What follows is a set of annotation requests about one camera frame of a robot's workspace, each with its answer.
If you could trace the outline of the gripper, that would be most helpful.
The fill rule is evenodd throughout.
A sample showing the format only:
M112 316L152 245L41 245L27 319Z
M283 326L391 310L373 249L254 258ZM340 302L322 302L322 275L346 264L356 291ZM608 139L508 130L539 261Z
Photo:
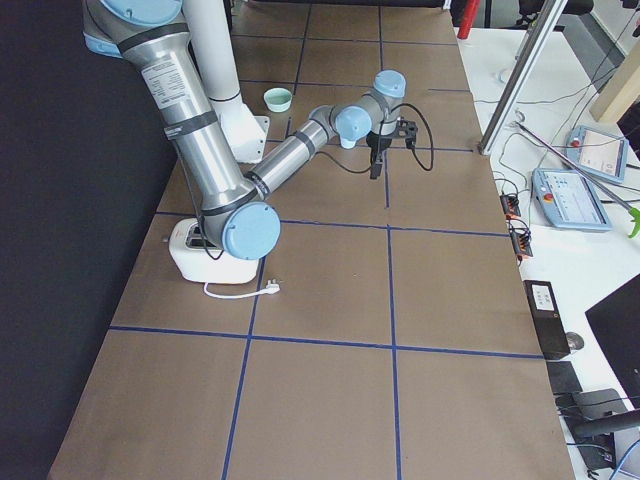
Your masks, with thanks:
M383 153L393 142L390 135L381 135L371 131L366 136L366 143L370 147L370 170L369 179L377 180L384 167Z

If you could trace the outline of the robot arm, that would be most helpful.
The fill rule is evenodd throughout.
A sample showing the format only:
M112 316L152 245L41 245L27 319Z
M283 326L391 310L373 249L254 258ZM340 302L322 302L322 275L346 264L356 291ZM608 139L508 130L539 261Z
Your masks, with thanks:
M87 48L122 58L142 75L165 135L202 193L200 229L241 260L265 257L280 235L266 199L331 139L353 147L370 133L393 130L406 80L379 72L354 103L323 105L279 146L240 169L242 146L262 133L242 101L225 8L220 1L85 1Z

